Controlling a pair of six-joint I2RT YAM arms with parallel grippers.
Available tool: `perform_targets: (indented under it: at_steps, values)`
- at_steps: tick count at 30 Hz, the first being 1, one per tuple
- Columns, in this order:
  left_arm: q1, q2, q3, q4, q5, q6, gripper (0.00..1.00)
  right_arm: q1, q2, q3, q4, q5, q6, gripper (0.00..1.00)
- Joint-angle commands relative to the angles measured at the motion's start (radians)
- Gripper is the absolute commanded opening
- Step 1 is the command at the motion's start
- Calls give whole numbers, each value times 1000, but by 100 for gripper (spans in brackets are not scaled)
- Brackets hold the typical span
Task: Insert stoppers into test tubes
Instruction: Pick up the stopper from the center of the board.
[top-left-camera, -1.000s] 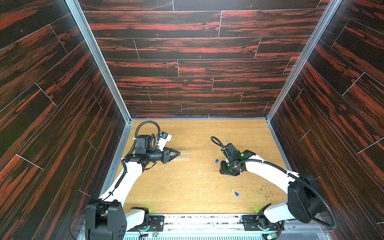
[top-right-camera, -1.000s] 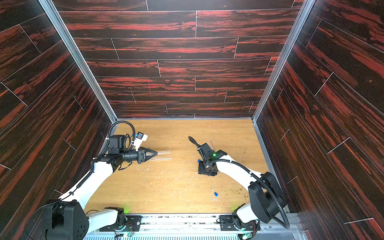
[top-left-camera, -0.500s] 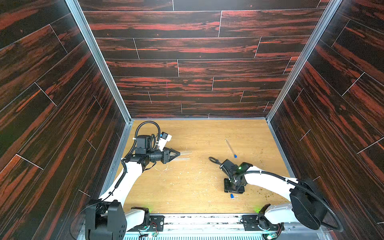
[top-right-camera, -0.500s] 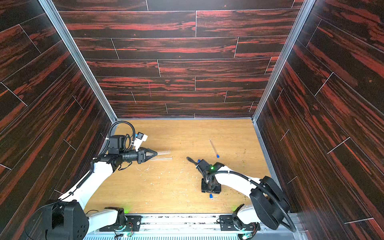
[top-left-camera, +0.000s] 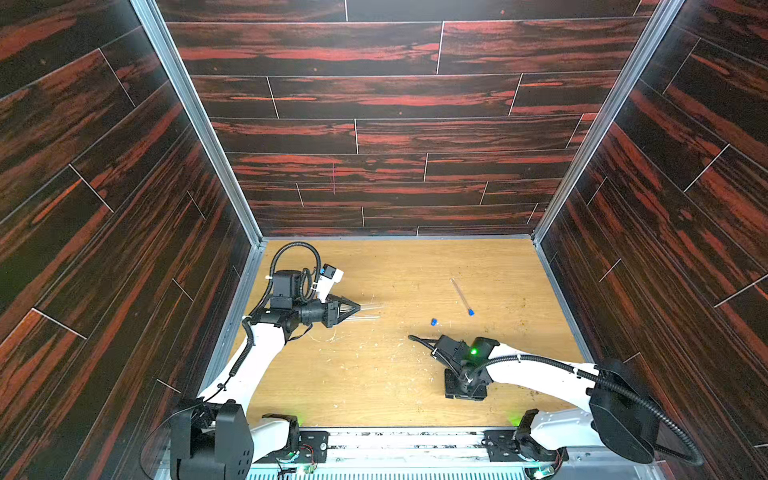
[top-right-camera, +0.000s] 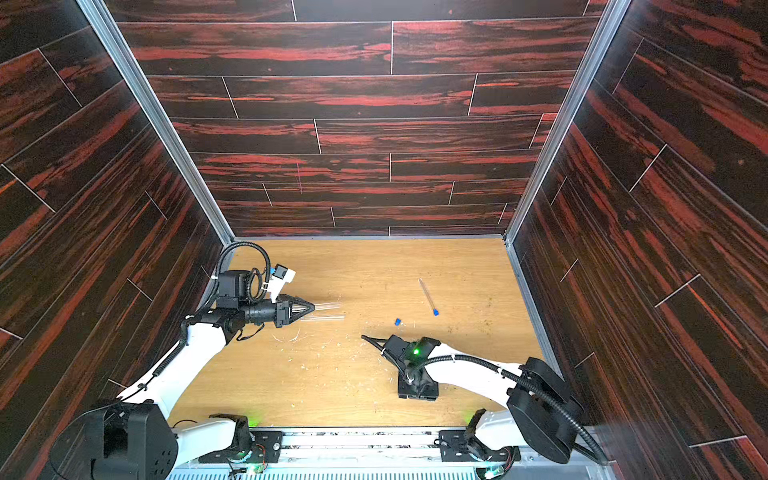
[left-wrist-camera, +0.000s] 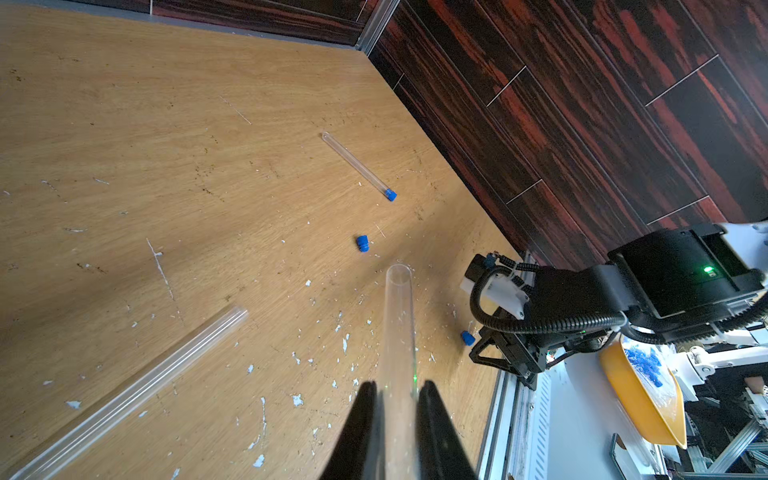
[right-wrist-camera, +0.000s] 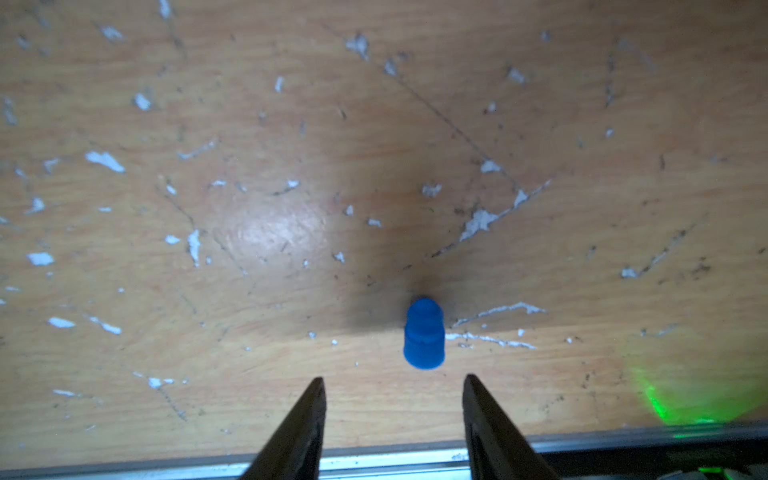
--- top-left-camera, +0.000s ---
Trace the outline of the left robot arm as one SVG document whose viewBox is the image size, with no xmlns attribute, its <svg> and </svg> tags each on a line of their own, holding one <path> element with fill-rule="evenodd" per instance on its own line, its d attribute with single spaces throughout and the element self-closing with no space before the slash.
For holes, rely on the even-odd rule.
<svg viewBox="0 0 768 480">
<path fill-rule="evenodd" d="M 198 397 L 183 400 L 154 430 L 169 436 L 171 478 L 244 479 L 259 461 L 276 464 L 284 476 L 302 457 L 314 456 L 297 417 L 266 414 L 250 424 L 246 412 L 271 363 L 301 339 L 297 328 L 331 329 L 360 311 L 358 303 L 331 292 L 343 275 L 306 241 L 275 253 L 261 299 L 241 320 L 245 338 L 235 356 Z"/>
</svg>

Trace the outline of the clear test tube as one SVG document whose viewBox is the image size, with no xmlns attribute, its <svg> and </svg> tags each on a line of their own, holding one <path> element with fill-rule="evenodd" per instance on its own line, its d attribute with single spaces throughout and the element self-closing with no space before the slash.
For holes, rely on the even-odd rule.
<svg viewBox="0 0 768 480">
<path fill-rule="evenodd" d="M 377 320 L 380 319 L 383 312 L 382 305 L 372 305 L 362 308 L 354 318 L 357 320 Z"/>
<path fill-rule="evenodd" d="M 457 295 L 458 295 L 458 297 L 459 297 L 459 299 L 460 299 L 460 301 L 461 301 L 461 303 L 462 303 L 462 305 L 464 307 L 464 310 L 467 312 L 468 309 L 472 309 L 472 307 L 470 306 L 466 296 L 464 295 L 463 291 L 461 290 L 457 280 L 455 278 L 451 278 L 450 282 L 453 285 L 453 287 L 454 287 L 454 289 L 455 289 L 455 291 L 456 291 L 456 293 L 457 293 Z"/>
</svg>

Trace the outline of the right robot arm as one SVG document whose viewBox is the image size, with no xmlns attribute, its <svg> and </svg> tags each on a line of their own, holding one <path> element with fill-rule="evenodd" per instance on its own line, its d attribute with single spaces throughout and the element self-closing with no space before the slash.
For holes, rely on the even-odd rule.
<svg viewBox="0 0 768 480">
<path fill-rule="evenodd" d="M 664 455 L 700 466 L 703 455 L 692 437 L 652 398 L 622 362 L 573 363 L 535 355 L 497 340 L 472 343 L 446 335 L 411 341 L 427 348 L 444 366 L 449 399 L 483 401 L 493 384 L 508 384 L 569 404 L 559 412 L 527 410 L 510 435 L 484 438 L 493 461 L 522 461 L 529 479 L 556 475 L 572 447 L 604 447 L 636 464 Z"/>
</svg>

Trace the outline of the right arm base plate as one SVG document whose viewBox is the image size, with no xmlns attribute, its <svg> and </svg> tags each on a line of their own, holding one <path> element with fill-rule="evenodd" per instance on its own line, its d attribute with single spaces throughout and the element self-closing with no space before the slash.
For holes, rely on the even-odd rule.
<svg viewBox="0 0 768 480">
<path fill-rule="evenodd" d="M 492 463 L 531 462 L 529 442 L 527 430 L 487 429 L 483 431 L 481 445 Z"/>
</svg>

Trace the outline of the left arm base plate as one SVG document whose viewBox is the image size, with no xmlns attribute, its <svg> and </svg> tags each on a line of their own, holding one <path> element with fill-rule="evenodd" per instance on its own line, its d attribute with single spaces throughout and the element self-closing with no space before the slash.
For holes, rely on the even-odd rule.
<svg viewBox="0 0 768 480">
<path fill-rule="evenodd" d="M 260 464 L 314 465 L 327 461 L 330 433 L 324 430 L 303 430 L 291 438 L 287 446 L 258 460 Z"/>
</svg>

